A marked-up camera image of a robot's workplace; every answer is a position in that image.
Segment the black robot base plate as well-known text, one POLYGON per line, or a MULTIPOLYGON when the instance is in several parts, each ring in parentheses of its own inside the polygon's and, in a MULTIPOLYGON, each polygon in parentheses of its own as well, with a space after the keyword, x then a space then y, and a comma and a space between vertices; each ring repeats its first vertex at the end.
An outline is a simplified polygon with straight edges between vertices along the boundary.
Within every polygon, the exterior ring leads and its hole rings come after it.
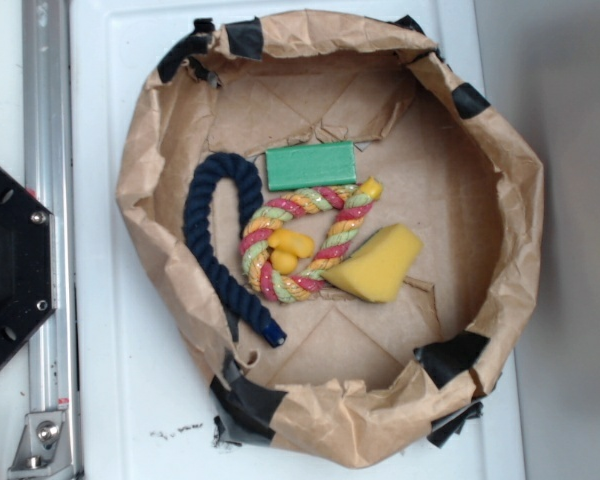
POLYGON ((55 311, 52 220, 0 167, 0 370, 55 311))

